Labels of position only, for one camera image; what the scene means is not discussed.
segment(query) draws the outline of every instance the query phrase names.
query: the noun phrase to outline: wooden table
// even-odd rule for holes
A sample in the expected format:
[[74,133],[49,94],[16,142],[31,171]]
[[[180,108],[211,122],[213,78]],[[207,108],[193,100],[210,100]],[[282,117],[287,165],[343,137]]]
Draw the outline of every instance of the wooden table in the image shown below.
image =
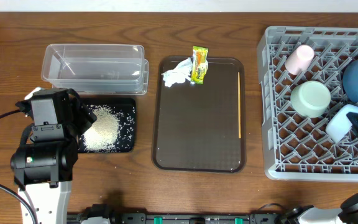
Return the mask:
[[[249,213],[277,202],[288,208],[335,208],[358,184],[268,179],[262,157],[262,100],[256,46],[268,26],[358,27],[358,14],[292,13],[0,13],[0,114],[15,109],[34,87],[50,88],[40,73],[45,48],[54,43],[140,44],[150,62],[149,90],[136,97],[135,148],[125,154],[81,154],[74,168],[68,210],[94,203],[121,211]],[[151,161],[158,65],[169,55],[234,57],[246,70],[247,165],[238,174],[167,172]],[[12,189],[9,160],[24,127],[21,114],[0,120],[0,183]],[[0,223],[20,223],[19,202],[0,191]]]

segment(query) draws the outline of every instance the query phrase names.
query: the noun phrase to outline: green connector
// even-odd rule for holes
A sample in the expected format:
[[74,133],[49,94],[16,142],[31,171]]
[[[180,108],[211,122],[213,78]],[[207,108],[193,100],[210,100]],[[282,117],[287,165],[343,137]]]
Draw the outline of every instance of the green connector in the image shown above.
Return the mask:
[[234,224],[242,224],[242,222],[243,222],[242,218],[235,218],[234,219]]
[[154,224],[162,224],[162,217],[154,217]]

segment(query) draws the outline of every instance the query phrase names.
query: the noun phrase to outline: yellow wrapper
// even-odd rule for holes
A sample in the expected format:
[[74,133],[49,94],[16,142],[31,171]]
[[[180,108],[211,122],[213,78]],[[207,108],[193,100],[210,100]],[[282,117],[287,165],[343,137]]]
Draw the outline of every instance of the yellow wrapper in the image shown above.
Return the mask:
[[193,47],[193,69],[191,70],[191,81],[203,84],[204,76],[208,69],[206,56],[208,49],[204,47]]

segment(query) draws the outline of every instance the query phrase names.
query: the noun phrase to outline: plastic dish rack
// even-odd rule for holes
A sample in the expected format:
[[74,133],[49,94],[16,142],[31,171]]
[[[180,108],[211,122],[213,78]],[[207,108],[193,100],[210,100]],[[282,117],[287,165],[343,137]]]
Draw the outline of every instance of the plastic dish rack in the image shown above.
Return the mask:
[[[295,76],[284,62],[301,44],[315,57],[306,72]],[[269,27],[258,45],[262,86],[262,139],[267,177],[278,180],[358,182],[358,139],[350,131],[335,144],[325,133],[329,120],[348,104],[341,75],[358,59],[358,29]],[[318,118],[300,116],[291,107],[291,91],[316,80],[331,92],[331,103]]]

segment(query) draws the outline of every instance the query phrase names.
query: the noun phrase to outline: white tissue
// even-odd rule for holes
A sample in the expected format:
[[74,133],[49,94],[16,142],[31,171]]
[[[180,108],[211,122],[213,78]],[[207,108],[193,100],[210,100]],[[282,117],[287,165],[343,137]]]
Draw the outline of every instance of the white tissue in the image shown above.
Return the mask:
[[165,82],[166,87],[171,87],[175,83],[184,83],[186,80],[191,81],[190,73],[193,66],[191,58],[180,62],[173,70],[168,70],[162,73],[162,80]]

